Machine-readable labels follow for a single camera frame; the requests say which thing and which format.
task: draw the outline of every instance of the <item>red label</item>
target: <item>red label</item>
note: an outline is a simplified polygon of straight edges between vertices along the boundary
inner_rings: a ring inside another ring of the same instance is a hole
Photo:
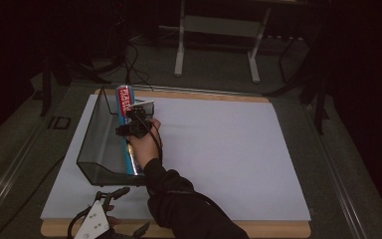
[[[120,111],[123,117],[126,117],[126,111],[129,106],[132,105],[131,95],[129,94],[129,88],[120,88],[117,90],[117,96],[119,97]]]

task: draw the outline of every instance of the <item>white surface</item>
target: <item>white surface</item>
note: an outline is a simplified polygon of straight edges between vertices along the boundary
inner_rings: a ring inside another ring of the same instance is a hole
[[[269,103],[155,100],[162,122],[163,165],[190,179],[233,220],[310,220],[276,112]],[[76,166],[96,96],[91,96],[42,219],[73,218],[97,191]],[[112,204],[123,219],[150,219],[144,187],[131,187]]]

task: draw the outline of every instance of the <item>metal stand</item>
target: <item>metal stand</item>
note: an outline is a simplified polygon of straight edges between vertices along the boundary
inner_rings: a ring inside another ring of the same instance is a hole
[[[254,48],[248,53],[251,76],[254,83],[260,82],[259,71],[257,68],[256,56],[259,51],[260,43],[269,20],[271,8],[265,12],[263,22],[241,21],[231,19],[209,18],[200,16],[190,16],[185,14],[185,0],[181,1],[181,17],[179,21],[179,45],[176,54],[175,76],[182,76],[184,65],[184,34],[185,31],[201,32],[211,34],[221,34],[239,37],[255,38]]]

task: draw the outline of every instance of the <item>black sleeve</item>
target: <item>black sleeve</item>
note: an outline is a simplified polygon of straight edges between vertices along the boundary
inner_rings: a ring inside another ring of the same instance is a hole
[[[247,233],[205,200],[167,191],[193,191],[192,183],[175,170],[166,171],[159,159],[144,168],[150,192],[148,208],[161,227],[171,228],[177,239],[249,238]]]

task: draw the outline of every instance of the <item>wire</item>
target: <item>wire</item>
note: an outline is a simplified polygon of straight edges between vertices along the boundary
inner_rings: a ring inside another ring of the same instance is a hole
[[[26,201],[21,205],[20,208],[15,212],[15,214],[4,224],[4,226],[0,230],[0,235],[1,233],[7,228],[9,224],[17,217],[17,215],[24,209],[24,207],[27,205],[27,203],[32,199],[32,197],[36,194],[36,192],[39,190],[40,186],[45,182],[46,178],[48,178],[49,174],[64,160],[65,156],[61,157],[58,159],[57,162],[49,169],[49,171],[45,174],[45,176],[40,180],[39,184],[36,186],[36,188],[33,190],[33,192],[30,194],[30,196],[26,199]]]
[[[154,143],[156,143],[156,146],[157,146],[157,149],[158,149],[158,152],[159,152],[159,159],[160,161],[163,162],[163,150],[162,150],[162,147],[161,147],[161,144],[162,144],[162,138],[160,137],[160,133],[159,133],[159,129],[156,127],[156,125],[154,125],[153,122],[150,122],[150,124],[156,128],[156,131],[157,131],[157,135],[159,136],[159,141],[155,140],[156,137],[154,136],[153,132],[150,130],[150,128],[148,128],[148,132],[150,133],[151,137],[153,138],[154,140]]]
[[[86,208],[85,210],[83,210],[82,212],[80,212],[79,214],[76,215],[76,217],[73,218],[73,220],[71,220],[70,222],[70,225],[68,226],[68,232],[67,232],[67,238],[68,239],[74,239],[73,237],[73,227],[74,227],[74,224],[82,217],[84,216],[87,216],[87,214],[89,214],[90,210],[92,208],[89,206],[88,208]]]
[[[125,67],[126,67],[125,84],[126,85],[132,85],[131,80],[130,80],[130,72],[131,72],[131,70],[133,70],[135,72],[135,75],[138,76],[139,79],[141,79],[141,81],[137,82],[137,84],[144,83],[144,84],[148,85],[152,91],[154,91],[153,87],[148,83],[150,76],[147,73],[145,73],[143,71],[139,71],[134,67],[134,65],[138,59],[138,49],[130,43],[128,43],[127,46],[134,50],[135,57],[134,57],[132,62],[130,62],[127,58],[124,59]]]

